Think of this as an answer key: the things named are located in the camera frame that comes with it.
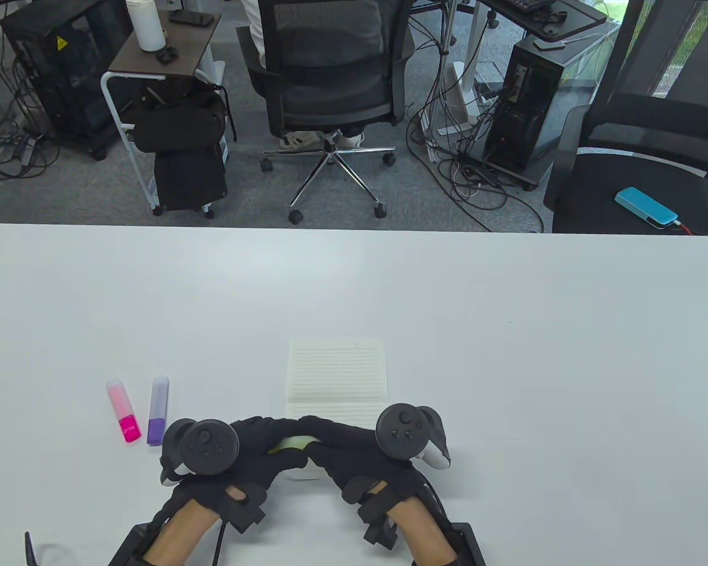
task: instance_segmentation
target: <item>smartphone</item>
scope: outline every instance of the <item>smartphone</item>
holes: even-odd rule
[[[564,49],[566,47],[566,43],[563,41],[535,40],[532,45],[540,49],[540,51],[554,51],[555,49]]]
[[[207,27],[215,21],[212,14],[202,12],[192,12],[190,10],[175,10],[168,16],[168,20],[174,24],[186,24],[187,26]]]
[[[654,228],[664,229],[679,218],[673,210],[669,210],[633,186],[617,192],[615,200]]]

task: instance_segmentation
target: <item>black computer case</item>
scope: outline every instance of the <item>black computer case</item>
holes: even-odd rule
[[[556,144],[569,111],[591,102],[618,29],[607,21],[556,51],[536,48],[532,35],[514,45],[484,146],[487,162],[521,172]]]
[[[0,21],[53,125],[53,135],[104,159],[117,135],[100,77],[132,32],[125,0],[36,0]],[[119,110],[135,81],[111,81]]]

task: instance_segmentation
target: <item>lined notepad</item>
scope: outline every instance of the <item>lined notepad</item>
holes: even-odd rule
[[[317,415],[352,426],[375,428],[388,405],[383,343],[379,340],[290,343],[286,416]],[[290,470],[292,479],[318,479],[325,472],[310,462]]]

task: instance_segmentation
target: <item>hand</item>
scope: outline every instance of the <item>hand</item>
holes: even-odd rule
[[[372,478],[375,493],[380,482],[386,482],[401,499],[411,498],[425,480],[408,460],[386,456],[375,439],[375,431],[360,429],[319,417],[302,417],[295,427],[297,435],[314,436],[304,452],[343,491],[354,478]]]
[[[273,480],[285,469],[303,468],[307,456],[302,450],[286,448],[273,455],[268,451],[281,440],[294,436],[296,422],[289,419],[252,417],[231,423],[238,436],[238,457],[227,471],[216,475],[189,475],[176,487],[184,490],[202,506],[216,508],[216,502],[225,495],[229,487],[234,499],[242,499],[237,493],[241,485],[254,483],[264,490],[270,488]]]

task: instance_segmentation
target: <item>floor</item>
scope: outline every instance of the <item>floor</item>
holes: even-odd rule
[[[41,177],[0,181],[0,223],[142,224],[165,226],[286,227],[287,200],[313,167],[306,159],[276,160],[275,170],[261,173],[258,154],[278,142],[268,133],[264,101],[252,91],[243,65],[234,28],[246,24],[237,0],[205,0],[210,11],[220,11],[222,21],[214,38],[216,59],[227,62],[225,84],[230,93],[238,129],[238,143],[230,144],[227,165],[229,195],[214,205],[216,218],[207,221],[192,211],[152,216],[133,178],[133,170],[121,143],[110,149],[103,162],[86,154],[63,149],[57,163]],[[422,14],[421,21],[437,33],[437,13]],[[471,16],[457,15],[452,59],[463,59]],[[508,21],[488,32],[480,60],[506,67],[512,45],[522,31]],[[407,68],[407,103],[421,106],[437,68],[435,49],[418,52]],[[397,163],[385,167],[376,156],[352,156],[349,162],[386,202],[388,216],[376,219],[370,201],[338,167],[325,170],[300,202],[307,228],[482,230],[467,218],[438,188],[422,164],[405,148],[405,124],[368,127],[365,145],[394,145]],[[543,190],[512,194],[532,205],[550,226],[550,213],[542,206]],[[478,205],[492,205],[495,196],[476,197]],[[510,200],[502,209],[479,212],[478,218],[499,232],[540,229],[532,211]]]

